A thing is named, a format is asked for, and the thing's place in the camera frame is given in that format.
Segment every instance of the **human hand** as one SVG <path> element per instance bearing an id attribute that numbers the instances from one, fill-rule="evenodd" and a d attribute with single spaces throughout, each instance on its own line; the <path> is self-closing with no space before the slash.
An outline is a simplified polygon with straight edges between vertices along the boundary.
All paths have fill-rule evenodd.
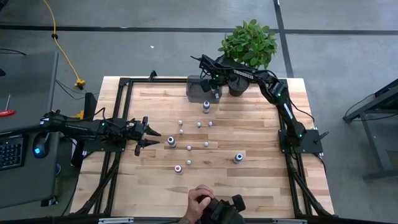
<path id="1" fill-rule="evenodd" d="M 200 203 L 197 198 L 206 196 Z M 191 189 L 188 193 L 188 208 L 180 224 L 194 224 L 203 214 L 204 209 L 209 205 L 210 200 L 214 198 L 214 192 L 204 184 L 199 185 L 195 189 Z"/>

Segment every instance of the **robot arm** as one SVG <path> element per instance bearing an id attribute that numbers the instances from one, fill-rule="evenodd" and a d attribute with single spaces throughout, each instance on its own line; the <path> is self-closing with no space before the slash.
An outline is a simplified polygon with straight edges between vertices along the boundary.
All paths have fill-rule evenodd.
<path id="1" fill-rule="evenodd" d="M 194 58 L 200 61 L 199 67 L 211 79 L 203 79 L 201 87 L 203 91 L 216 89 L 219 86 L 234 82 L 240 86 L 249 86 L 249 82 L 257 83 L 261 94 L 278 109 L 279 114 L 287 125 L 287 140 L 292 146 L 299 146 L 306 134 L 305 127 L 298 122 L 290 107 L 290 98 L 287 94 L 287 85 L 268 70 L 255 70 L 253 68 L 235 62 L 224 55 L 216 60 L 202 55 L 201 58 Z"/>
<path id="2" fill-rule="evenodd" d="M 137 141 L 134 153 L 139 156 L 141 148 L 159 143 L 144 138 L 145 134 L 161 136 L 149 127 L 148 117 L 144 117 L 142 121 L 136 121 L 135 118 L 130 121 L 122 118 L 105 119 L 105 108 L 102 108 L 96 114 L 101 111 L 104 119 L 89 121 L 88 119 L 92 117 L 86 119 L 69 118 L 61 115 L 58 110 L 45 114 L 40 120 L 40 126 L 46 131 L 60 131 L 76 140 L 94 143 L 92 151 L 100 151 L 101 149 L 112 151 L 112 148 L 115 147 L 124 148 L 127 140 L 134 140 Z"/>

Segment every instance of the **wooden table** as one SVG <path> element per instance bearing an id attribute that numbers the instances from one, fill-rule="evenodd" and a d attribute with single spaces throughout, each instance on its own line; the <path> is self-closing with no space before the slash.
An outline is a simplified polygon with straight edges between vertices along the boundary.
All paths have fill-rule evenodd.
<path id="1" fill-rule="evenodd" d="M 112 117 L 119 78 L 104 77 L 97 110 L 105 107 L 106 117 Z M 292 101 L 310 113 L 304 80 L 287 81 Z M 201 104 L 188 102 L 185 86 L 134 84 L 128 119 L 148 116 L 151 128 L 162 134 L 151 139 L 161 143 L 143 149 L 140 157 L 134 156 L 135 142 L 127 144 L 121 158 L 112 216 L 182 217 L 188 190 L 206 184 L 217 198 L 231 200 L 231 196 L 241 194 L 247 207 L 241 214 L 246 218 L 293 217 L 285 157 L 279 151 L 275 106 L 266 101 L 257 85 L 251 85 L 240 97 L 230 96 L 228 87 L 224 87 L 220 103 L 212 104 L 210 113 L 204 114 Z M 119 117 L 123 105 L 122 98 Z M 313 127 L 307 115 L 296 110 L 294 114 L 307 129 Z M 178 133 L 178 120 L 183 121 L 183 135 Z M 196 127 L 197 122 L 202 123 L 201 128 Z M 169 136 L 177 141 L 175 149 L 167 144 Z M 209 142 L 208 147 L 204 147 L 205 141 Z M 237 153 L 243 154 L 244 159 L 234 164 Z M 103 157 L 103 152 L 95 152 L 84 160 L 71 212 L 77 211 L 98 186 Z M 333 213 L 321 162 L 311 154 L 302 157 L 309 189 Z M 186 165 L 187 160 L 192 161 L 190 166 Z M 183 167 L 183 175 L 175 174 L 176 165 Z M 302 191 L 297 192 L 304 211 Z M 102 208 L 107 195 L 105 190 Z"/>

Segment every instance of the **green plant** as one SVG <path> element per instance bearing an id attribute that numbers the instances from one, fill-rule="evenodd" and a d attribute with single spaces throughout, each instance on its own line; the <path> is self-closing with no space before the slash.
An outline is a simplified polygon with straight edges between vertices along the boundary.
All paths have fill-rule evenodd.
<path id="1" fill-rule="evenodd" d="M 269 26 L 261 27 L 255 19 L 250 23 L 243 21 L 243 26 L 237 26 L 233 35 L 225 36 L 218 51 L 250 67 L 267 68 L 277 50 L 274 35 L 275 32 L 269 32 Z"/>

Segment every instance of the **yellow cable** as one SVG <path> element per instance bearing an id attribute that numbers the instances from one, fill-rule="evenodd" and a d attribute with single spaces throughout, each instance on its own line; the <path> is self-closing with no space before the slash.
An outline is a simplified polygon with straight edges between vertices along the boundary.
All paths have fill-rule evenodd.
<path id="1" fill-rule="evenodd" d="M 50 7 L 49 4 L 47 3 L 47 1 L 46 1 L 46 0 L 43 0 L 43 2 L 44 2 L 44 4 L 47 6 L 47 8 L 50 10 L 51 17 L 52 17 L 52 23 L 53 23 L 53 27 L 54 27 L 54 32 L 53 32 L 53 34 L 55 35 L 55 34 L 57 34 L 57 25 L 56 25 L 56 23 L 55 23 L 54 13 L 52 13 L 51 7 Z M 75 73 L 75 76 L 76 76 L 76 78 L 77 78 L 77 82 L 79 83 L 79 82 L 81 82 L 81 81 L 84 81 L 84 80 L 81 80 L 81 79 L 79 78 L 79 76 L 77 75 L 77 72 L 76 72 L 76 70 L 75 70 L 75 67 L 73 67 L 72 63 L 70 63 L 67 54 L 63 51 L 63 49 L 61 48 L 60 44 L 58 44 L 57 38 L 56 38 L 56 37 L 53 37 L 53 39 L 54 39 L 54 41 L 55 41 L 55 44 L 56 44 L 56 45 L 58 46 L 58 48 L 61 50 L 63 56 L 65 56 L 66 60 L 68 61 L 69 65 L 70 65 L 70 67 L 72 68 L 73 72 Z"/>

